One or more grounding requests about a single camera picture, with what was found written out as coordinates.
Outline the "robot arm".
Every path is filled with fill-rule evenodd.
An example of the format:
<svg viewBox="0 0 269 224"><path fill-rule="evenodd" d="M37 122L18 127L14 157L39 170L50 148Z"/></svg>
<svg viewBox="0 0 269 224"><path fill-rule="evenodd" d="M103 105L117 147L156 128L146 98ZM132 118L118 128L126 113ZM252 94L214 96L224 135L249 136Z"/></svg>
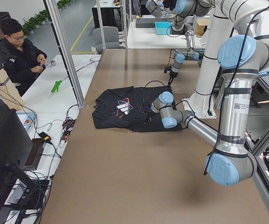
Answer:
<svg viewBox="0 0 269 224"><path fill-rule="evenodd" d="M220 47L217 60L224 78L217 130L192 111L174 110L174 97L168 91L151 103L149 113L158 113L165 128L182 123L211 144L204 173L219 185L232 186L251 178L257 168L244 143L252 82L269 75L269 35L230 37Z"/></svg>
<svg viewBox="0 0 269 224"><path fill-rule="evenodd" d="M195 30L188 23L188 16L195 15L202 17L210 11L211 7L211 4L202 3L200 0L178 0L176 2L174 9L176 16L171 24L171 33L185 36L186 50L174 50L172 56L173 64L165 67L164 72L168 72L170 76L168 85L171 85L174 78L177 77L184 61L197 61L198 65L201 65L204 52L195 48Z"/></svg>

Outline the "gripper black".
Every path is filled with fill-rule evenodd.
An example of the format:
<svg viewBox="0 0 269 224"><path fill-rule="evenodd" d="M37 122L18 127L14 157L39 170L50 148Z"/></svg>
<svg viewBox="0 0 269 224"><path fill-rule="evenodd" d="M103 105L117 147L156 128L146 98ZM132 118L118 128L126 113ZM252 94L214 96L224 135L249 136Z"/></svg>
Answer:
<svg viewBox="0 0 269 224"><path fill-rule="evenodd" d="M147 118L146 118L144 124L150 123L150 122L151 122L151 119L152 119L154 116L156 116L156 115L157 115L157 114L156 114L155 112L153 112L153 111L149 111L149 112L147 112Z"/></svg>
<svg viewBox="0 0 269 224"><path fill-rule="evenodd" d="M169 75L170 75L170 78L169 78L169 81L168 81L168 86L170 86L173 82L173 79L178 75L177 72L174 72L174 71L170 71L169 72Z"/></svg>

